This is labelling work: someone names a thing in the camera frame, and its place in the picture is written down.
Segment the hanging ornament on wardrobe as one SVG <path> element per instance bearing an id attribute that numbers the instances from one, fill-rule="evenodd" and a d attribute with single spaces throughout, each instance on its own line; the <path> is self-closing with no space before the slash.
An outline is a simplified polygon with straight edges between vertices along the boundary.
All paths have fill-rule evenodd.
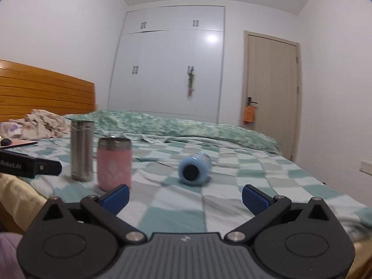
<path id="1" fill-rule="evenodd" d="M 188 81 L 187 81 L 187 98 L 188 99 L 191 99 L 192 97 L 192 94 L 193 94 L 193 91 L 194 91 L 194 78 L 195 78 L 195 74 L 194 74 L 194 67 L 193 66 L 190 66 L 188 68 Z"/>

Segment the green floral quilt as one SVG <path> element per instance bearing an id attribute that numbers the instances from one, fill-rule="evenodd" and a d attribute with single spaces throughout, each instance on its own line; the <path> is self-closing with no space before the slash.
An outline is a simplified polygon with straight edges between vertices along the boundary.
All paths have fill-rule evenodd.
<path id="1" fill-rule="evenodd" d="M 94 123 L 101 136 L 201 137 L 235 143 L 255 150 L 279 154 L 277 141 L 263 133 L 232 125 L 198 122 L 181 118 L 161 118 L 147 113 L 98 110 L 87 114 L 70 114 L 68 120 Z"/>

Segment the pink steel tumbler cup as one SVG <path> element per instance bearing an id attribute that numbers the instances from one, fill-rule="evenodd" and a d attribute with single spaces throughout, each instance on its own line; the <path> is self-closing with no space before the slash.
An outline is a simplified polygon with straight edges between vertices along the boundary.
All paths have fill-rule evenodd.
<path id="1" fill-rule="evenodd" d="M 102 137 L 96 152 L 98 186 L 108 192 L 119 185 L 131 187 L 132 146 L 126 137 Z"/>

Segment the white wardrobe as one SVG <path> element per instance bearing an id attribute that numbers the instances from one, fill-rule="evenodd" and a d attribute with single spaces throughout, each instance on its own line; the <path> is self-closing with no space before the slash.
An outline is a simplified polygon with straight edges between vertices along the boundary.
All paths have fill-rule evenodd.
<path id="1" fill-rule="evenodd" d="M 108 108 L 216 123 L 223 49 L 222 6 L 161 6 L 128 12 Z M 190 66 L 195 78 L 188 99 Z"/>

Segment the tall stainless steel cup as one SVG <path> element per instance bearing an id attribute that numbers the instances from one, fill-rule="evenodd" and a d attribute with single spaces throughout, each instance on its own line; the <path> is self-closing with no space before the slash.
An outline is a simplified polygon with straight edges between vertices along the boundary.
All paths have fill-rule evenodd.
<path id="1" fill-rule="evenodd" d="M 93 132 L 93 122 L 71 121 L 71 178 L 75 181 L 93 179 Z"/>

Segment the orange wooden headboard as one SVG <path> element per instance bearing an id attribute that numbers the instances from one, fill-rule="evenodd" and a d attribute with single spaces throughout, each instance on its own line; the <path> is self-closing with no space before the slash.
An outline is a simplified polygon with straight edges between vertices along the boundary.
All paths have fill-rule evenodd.
<path id="1" fill-rule="evenodd" d="M 95 84 L 25 64 L 1 60 L 1 121 L 33 109 L 57 115 L 95 111 Z"/>

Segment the beige crumpled clothing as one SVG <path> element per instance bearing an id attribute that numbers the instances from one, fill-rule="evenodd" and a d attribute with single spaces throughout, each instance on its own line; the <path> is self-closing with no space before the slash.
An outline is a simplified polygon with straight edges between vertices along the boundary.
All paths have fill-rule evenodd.
<path id="1" fill-rule="evenodd" d="M 70 136 L 71 122 L 47 110 L 33 109 L 23 118 L 10 120 L 20 126 L 23 140 L 51 139 Z"/>

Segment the black computer mouse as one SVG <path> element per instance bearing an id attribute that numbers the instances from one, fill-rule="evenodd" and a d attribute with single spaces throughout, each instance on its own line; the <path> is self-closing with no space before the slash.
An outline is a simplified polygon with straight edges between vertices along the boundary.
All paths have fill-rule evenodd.
<path id="1" fill-rule="evenodd" d="M 0 145 L 2 147 L 10 146 L 11 144 L 12 144 L 12 140 L 11 139 L 4 138 L 4 139 L 1 139 L 1 141 L 0 141 Z"/>

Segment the light blue cartoon cup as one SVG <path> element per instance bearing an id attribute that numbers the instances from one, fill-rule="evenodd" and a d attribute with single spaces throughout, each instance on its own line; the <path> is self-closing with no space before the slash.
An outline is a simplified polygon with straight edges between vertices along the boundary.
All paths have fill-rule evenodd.
<path id="1" fill-rule="evenodd" d="M 209 155 L 199 152 L 181 160 L 178 166 L 178 177 L 186 185 L 204 186 L 210 180 L 212 166 Z"/>

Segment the beige wooden door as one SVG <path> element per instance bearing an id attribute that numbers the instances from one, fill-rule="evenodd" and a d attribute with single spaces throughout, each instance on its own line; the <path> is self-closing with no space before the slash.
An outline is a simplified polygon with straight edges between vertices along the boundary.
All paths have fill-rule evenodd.
<path id="1" fill-rule="evenodd" d="M 274 138 L 280 153 L 295 160 L 302 103 L 300 44 L 245 31 L 243 65 L 240 127 Z M 255 108 L 255 123 L 244 125 L 247 105 Z"/>

